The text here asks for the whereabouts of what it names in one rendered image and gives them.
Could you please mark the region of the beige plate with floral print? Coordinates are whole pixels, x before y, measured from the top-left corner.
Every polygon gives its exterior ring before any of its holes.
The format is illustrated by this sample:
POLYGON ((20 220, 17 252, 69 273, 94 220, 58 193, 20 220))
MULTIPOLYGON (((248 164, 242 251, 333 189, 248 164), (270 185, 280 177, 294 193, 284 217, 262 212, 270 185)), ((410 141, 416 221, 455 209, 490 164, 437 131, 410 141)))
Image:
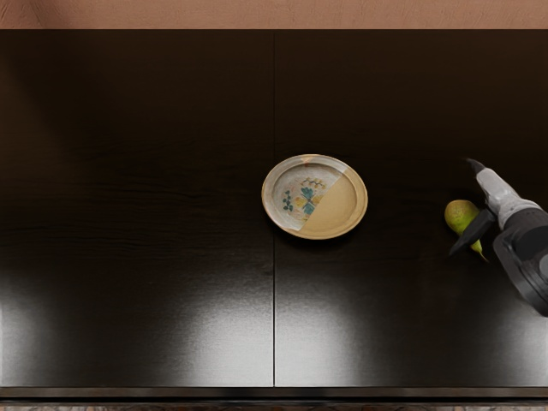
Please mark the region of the beige plate with floral print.
POLYGON ((329 240, 360 223, 369 197, 360 175, 343 161, 303 154, 269 172, 261 199, 278 228, 308 240, 329 240))

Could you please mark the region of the green pear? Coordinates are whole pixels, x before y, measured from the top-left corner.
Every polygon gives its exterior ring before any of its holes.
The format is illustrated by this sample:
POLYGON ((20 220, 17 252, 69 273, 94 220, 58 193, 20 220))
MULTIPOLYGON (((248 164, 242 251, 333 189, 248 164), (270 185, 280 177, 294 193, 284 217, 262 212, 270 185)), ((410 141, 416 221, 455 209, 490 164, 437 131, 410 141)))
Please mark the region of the green pear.
POLYGON ((444 210, 448 227, 462 237, 468 225, 480 214, 480 209, 469 200, 452 200, 444 210))

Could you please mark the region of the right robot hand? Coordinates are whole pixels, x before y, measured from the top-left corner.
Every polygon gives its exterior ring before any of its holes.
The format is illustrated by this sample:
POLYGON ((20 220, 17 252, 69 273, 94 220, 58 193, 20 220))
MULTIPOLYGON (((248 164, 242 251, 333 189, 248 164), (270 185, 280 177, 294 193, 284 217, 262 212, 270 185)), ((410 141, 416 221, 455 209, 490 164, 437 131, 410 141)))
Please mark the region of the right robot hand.
POLYGON ((472 158, 467 158, 466 161, 472 167, 475 179, 485 194, 486 208, 463 231, 450 249, 450 255, 475 243, 494 223, 498 223, 499 228, 504 229, 505 224, 517 212, 538 208, 533 201, 523 199, 493 169, 472 158))

